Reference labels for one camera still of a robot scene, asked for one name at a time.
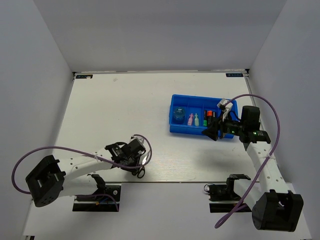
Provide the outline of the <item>orange highlighter marker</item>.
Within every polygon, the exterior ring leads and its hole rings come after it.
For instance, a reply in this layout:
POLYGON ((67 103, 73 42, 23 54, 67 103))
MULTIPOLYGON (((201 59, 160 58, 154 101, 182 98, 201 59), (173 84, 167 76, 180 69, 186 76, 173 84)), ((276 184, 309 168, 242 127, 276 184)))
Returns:
POLYGON ((212 110, 208 110, 206 112, 206 121, 207 121, 207 126, 209 126, 212 122, 213 119, 213 111, 212 110))

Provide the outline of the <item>green translucent glue bottle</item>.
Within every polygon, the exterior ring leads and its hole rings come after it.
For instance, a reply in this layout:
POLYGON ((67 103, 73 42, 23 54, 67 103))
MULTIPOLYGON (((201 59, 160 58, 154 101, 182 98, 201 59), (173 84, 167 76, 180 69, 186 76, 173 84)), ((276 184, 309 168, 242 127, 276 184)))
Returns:
POLYGON ((194 125, 198 127, 200 125, 199 116, 197 113, 194 115, 194 125))

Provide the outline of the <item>black handled scissors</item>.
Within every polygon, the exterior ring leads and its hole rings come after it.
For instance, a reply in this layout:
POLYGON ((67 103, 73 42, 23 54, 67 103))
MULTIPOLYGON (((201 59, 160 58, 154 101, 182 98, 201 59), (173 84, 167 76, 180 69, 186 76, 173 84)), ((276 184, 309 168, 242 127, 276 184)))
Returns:
POLYGON ((146 173, 146 169, 144 167, 144 165, 150 160, 150 155, 147 154, 143 160, 141 161, 140 165, 142 165, 142 167, 135 169, 134 171, 131 172, 131 175, 134 177, 137 177, 138 179, 142 179, 146 173))

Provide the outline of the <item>pink translucent glue bottle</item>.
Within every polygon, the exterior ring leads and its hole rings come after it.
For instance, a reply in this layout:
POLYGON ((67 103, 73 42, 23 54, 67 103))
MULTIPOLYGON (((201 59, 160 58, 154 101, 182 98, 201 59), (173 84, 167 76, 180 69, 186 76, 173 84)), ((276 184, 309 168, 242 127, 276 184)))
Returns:
POLYGON ((194 114, 191 113, 188 117, 188 120, 187 120, 187 125, 188 126, 192 126, 193 125, 193 120, 194 120, 194 114))

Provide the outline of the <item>blue compartment tray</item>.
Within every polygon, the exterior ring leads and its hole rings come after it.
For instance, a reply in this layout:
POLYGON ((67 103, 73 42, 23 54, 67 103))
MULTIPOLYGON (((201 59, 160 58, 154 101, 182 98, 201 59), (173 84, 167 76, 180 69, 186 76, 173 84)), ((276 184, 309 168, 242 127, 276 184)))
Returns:
POLYGON ((201 135, 210 122, 218 118, 221 98, 174 94, 169 108, 169 131, 176 134, 201 135))

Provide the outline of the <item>yellow highlighter marker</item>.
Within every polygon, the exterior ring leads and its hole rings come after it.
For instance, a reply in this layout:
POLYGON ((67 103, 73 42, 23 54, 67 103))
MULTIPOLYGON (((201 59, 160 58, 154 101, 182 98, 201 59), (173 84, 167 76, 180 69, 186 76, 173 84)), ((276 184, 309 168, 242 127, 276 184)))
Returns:
POLYGON ((212 111, 211 120, 214 121, 215 119, 216 119, 216 112, 215 112, 215 111, 212 111))

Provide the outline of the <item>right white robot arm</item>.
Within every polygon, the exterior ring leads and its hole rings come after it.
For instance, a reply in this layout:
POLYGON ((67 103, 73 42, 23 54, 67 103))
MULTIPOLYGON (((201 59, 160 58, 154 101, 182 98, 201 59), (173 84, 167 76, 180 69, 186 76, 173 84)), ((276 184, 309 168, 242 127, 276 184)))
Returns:
POLYGON ((225 107, 212 119, 202 133, 214 141, 227 134, 238 136, 257 175, 231 174, 225 184, 208 184, 204 191, 212 202, 236 201, 235 211, 249 208, 257 230, 294 232, 304 201, 284 181, 270 137, 260 125, 260 109, 255 106, 244 106, 240 119, 234 120, 225 107))

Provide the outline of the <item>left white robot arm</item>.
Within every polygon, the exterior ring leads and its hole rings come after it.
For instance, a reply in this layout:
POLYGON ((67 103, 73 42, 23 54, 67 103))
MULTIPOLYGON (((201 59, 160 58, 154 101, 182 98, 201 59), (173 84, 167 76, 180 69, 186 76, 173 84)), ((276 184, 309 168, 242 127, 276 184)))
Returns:
POLYGON ((78 157, 58 160, 44 157, 25 178, 33 203, 44 207, 61 197, 75 196, 77 201, 119 202, 118 190, 108 187, 99 171, 121 169, 138 178, 144 177, 145 165, 152 158, 152 147, 141 135, 128 143, 116 142, 78 157))

